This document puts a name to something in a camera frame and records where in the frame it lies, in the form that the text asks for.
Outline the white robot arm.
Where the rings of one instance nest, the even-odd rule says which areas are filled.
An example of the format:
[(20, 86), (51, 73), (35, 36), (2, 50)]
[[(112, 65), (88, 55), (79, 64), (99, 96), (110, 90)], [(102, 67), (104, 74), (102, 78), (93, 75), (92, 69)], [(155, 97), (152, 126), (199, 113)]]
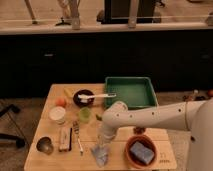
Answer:
[(121, 127), (160, 128), (191, 132), (187, 171), (213, 171), (213, 98), (129, 110), (117, 101), (102, 114), (99, 137), (110, 143)]

